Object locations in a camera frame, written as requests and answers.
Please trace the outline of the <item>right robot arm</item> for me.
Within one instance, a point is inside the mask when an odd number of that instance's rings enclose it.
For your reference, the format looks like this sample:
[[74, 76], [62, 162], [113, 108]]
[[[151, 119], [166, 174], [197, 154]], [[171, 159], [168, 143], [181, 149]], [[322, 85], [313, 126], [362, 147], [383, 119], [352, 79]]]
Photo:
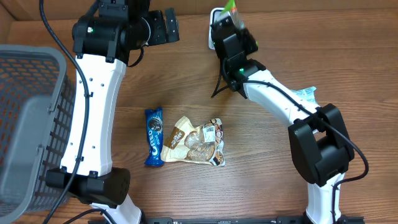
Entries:
[[227, 87], [261, 105], [287, 127], [292, 162], [308, 184], [304, 222], [346, 222], [339, 208], [339, 186], [354, 159], [354, 147], [339, 109], [304, 100], [278, 82], [263, 64], [248, 59], [258, 50], [256, 40], [246, 28], [237, 28], [230, 17], [210, 23], [209, 41]]

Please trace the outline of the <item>blue oreo cookie pack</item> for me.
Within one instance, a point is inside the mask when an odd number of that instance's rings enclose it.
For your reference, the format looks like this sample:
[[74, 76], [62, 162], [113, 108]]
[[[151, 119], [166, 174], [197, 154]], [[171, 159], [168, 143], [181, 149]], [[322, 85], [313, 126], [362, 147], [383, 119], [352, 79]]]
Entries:
[[146, 166], [161, 167], [164, 161], [161, 159], [163, 147], [163, 110], [145, 110], [146, 134], [149, 143], [149, 155], [145, 161]]

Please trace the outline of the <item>green haribo gummy bag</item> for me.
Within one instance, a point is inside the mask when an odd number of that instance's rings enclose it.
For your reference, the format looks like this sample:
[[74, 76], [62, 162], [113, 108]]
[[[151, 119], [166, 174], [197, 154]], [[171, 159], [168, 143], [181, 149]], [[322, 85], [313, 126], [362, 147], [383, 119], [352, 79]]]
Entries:
[[234, 26], [237, 27], [239, 30], [245, 28], [244, 22], [239, 16], [235, 0], [229, 0], [219, 17], [217, 18], [217, 21], [223, 20], [225, 20], [226, 22], [232, 22]]

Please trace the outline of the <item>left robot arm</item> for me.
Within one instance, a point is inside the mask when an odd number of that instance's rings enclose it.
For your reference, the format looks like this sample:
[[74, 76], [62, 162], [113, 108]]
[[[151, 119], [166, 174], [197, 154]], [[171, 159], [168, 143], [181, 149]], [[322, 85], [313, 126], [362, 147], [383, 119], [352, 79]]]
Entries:
[[109, 223], [145, 223], [128, 191], [130, 172], [113, 166], [111, 137], [121, 82], [133, 50], [179, 40], [174, 8], [149, 1], [95, 1], [72, 29], [65, 55], [76, 68], [76, 92], [66, 150], [45, 183], [88, 204]]

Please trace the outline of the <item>brown cookie snack bag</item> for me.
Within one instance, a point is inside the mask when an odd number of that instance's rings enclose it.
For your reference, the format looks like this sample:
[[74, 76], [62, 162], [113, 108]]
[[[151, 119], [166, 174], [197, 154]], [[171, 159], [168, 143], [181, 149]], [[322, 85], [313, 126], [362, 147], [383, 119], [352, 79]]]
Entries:
[[219, 118], [194, 127], [184, 116], [176, 122], [171, 135], [164, 141], [160, 156], [164, 162], [224, 166], [223, 148], [223, 124]]

